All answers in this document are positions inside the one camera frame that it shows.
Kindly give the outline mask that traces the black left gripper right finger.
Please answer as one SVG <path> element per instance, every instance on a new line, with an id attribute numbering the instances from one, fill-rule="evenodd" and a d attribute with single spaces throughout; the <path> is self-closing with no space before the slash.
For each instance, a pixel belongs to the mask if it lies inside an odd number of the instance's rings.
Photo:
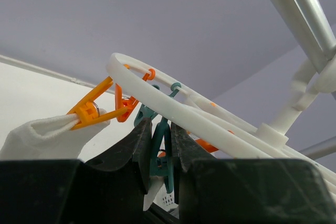
<path id="1" fill-rule="evenodd" d="M 318 169 L 300 159 L 217 159 L 171 125 L 181 223 L 335 223 Z"/>

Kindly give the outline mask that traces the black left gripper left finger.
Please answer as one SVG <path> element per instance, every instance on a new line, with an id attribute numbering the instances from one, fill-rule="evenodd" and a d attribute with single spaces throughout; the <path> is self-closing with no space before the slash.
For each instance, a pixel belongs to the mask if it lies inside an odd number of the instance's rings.
<path id="1" fill-rule="evenodd" d="M 152 123 L 98 156 L 1 161 L 1 223 L 141 223 Z"/>

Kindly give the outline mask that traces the white sock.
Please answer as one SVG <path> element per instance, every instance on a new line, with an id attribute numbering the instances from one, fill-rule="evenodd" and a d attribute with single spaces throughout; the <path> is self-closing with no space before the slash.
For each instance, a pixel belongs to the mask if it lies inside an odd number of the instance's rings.
<path id="1" fill-rule="evenodd" d="M 1 148 L 1 161 L 76 159 L 83 147 L 110 121 L 73 130 L 75 114 L 29 121 L 11 130 Z"/>
<path id="2" fill-rule="evenodd" d="M 153 204 L 154 199 L 164 184 L 164 178 L 159 176 L 151 176 L 149 180 L 149 190 L 144 196 L 143 211 L 147 211 Z"/>

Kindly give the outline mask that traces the white clip hanger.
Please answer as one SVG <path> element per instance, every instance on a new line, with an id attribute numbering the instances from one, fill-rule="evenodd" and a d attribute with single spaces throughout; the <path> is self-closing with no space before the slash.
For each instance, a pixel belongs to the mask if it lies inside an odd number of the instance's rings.
<path id="1" fill-rule="evenodd" d="M 185 102 L 180 103 L 143 81 L 133 73 L 146 73 L 151 68 L 130 56 L 113 53 L 107 63 L 109 76 L 129 95 L 142 104 L 214 145 L 220 151 L 237 158 L 298 158 L 319 170 L 331 193 L 335 193 L 335 172 L 287 146 L 287 131 L 321 92 L 335 90 L 329 80 L 319 77 L 309 86 L 316 71 L 306 60 L 291 82 L 292 97 L 271 124 L 254 127 L 186 85 L 180 91 Z"/>

